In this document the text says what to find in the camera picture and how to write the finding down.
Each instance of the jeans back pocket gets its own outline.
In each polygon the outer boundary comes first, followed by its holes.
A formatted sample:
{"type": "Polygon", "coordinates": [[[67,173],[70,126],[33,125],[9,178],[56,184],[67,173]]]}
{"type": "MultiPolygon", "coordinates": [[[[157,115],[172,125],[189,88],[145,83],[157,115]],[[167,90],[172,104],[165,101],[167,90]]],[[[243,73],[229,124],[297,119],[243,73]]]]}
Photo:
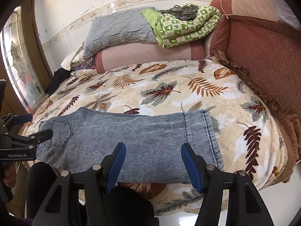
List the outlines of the jeans back pocket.
{"type": "Polygon", "coordinates": [[[44,142],[44,146],[63,147],[73,134],[71,123],[68,121],[56,119],[48,120],[42,124],[43,130],[47,128],[53,131],[53,136],[44,142]]]}

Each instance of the blue gripper pad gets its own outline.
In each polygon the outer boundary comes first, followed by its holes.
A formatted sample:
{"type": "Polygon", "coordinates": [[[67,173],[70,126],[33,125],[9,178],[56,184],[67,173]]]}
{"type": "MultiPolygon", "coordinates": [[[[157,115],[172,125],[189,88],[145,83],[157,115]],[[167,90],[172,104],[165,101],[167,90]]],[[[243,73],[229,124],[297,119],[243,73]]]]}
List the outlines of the blue gripper pad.
{"type": "Polygon", "coordinates": [[[32,114],[18,115],[14,118],[13,124],[20,125],[29,122],[33,119],[32,114]]]}
{"type": "Polygon", "coordinates": [[[198,191],[198,193],[200,193],[200,191],[202,190],[201,176],[185,144],[182,145],[181,155],[188,176],[190,178],[190,182],[193,188],[195,188],[198,191]]]}
{"type": "Polygon", "coordinates": [[[113,161],[110,170],[107,174],[107,182],[106,182],[106,191],[107,193],[109,193],[111,191],[112,188],[115,187],[115,184],[117,182],[120,170],[122,168],[124,159],[125,159],[125,155],[126,155],[126,147],[125,144],[122,143],[121,147],[116,155],[115,160],[113,161]]]}

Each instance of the green patterned blanket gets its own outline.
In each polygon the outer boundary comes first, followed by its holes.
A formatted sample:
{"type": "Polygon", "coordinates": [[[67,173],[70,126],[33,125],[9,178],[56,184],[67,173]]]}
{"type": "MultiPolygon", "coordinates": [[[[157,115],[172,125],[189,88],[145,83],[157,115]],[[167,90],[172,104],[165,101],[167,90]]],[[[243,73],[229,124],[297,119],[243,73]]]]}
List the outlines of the green patterned blanket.
{"type": "Polygon", "coordinates": [[[162,14],[151,9],[143,10],[142,15],[150,23],[162,47],[174,47],[198,40],[213,31],[221,18],[219,10],[212,6],[199,6],[197,17],[189,21],[182,21],[171,14],[162,14]]]}

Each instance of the screw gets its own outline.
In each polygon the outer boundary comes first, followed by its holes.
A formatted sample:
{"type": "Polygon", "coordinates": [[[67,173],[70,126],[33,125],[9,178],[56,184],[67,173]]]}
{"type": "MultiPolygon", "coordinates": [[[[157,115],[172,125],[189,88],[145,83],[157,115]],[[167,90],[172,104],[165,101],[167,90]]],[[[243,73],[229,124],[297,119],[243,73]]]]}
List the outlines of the screw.
{"type": "Polygon", "coordinates": [[[215,169],[215,166],[213,166],[213,165],[207,165],[207,169],[209,171],[213,171],[215,169]]]}
{"type": "Polygon", "coordinates": [[[65,170],[61,172],[61,176],[68,176],[69,175],[69,171],[65,170]]]}
{"type": "Polygon", "coordinates": [[[241,176],[246,176],[246,171],[245,170],[239,170],[239,175],[241,176]]]}
{"type": "Polygon", "coordinates": [[[93,167],[93,170],[99,170],[101,168],[100,164],[96,164],[93,167]]]}

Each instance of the denim jeans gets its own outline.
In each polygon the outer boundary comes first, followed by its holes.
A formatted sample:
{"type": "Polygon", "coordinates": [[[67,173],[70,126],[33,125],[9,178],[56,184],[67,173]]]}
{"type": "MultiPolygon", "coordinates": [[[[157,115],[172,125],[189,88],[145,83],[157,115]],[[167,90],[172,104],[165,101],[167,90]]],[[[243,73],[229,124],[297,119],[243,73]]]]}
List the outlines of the denim jeans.
{"type": "Polygon", "coordinates": [[[40,123],[53,130],[52,139],[37,147],[37,158],[71,173],[100,164],[119,142],[126,157],[119,182],[190,183],[181,157],[189,143],[207,164],[223,168],[208,111],[143,116],[93,111],[81,107],[40,123]]]}

